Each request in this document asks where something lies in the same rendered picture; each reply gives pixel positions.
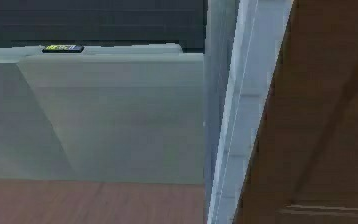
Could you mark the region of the pale grey cabinet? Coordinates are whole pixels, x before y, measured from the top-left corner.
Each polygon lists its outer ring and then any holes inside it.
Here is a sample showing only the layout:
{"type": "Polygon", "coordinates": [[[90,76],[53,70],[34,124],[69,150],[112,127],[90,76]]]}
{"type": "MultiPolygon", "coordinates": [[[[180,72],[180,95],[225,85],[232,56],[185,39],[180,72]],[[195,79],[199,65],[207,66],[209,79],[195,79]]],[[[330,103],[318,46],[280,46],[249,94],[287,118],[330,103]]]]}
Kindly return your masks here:
{"type": "Polygon", "coordinates": [[[0,179],[200,184],[203,56],[0,48],[0,179]]]}

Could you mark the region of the brown wooden door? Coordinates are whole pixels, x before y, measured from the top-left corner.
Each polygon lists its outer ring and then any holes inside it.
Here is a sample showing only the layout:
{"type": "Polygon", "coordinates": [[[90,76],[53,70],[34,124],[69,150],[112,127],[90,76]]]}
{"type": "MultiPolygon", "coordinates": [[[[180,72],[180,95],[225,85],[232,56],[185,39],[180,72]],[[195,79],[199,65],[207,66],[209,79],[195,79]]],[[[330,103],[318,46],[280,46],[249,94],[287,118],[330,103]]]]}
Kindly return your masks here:
{"type": "Polygon", "coordinates": [[[294,0],[232,224],[358,224],[358,0],[294,0]]]}

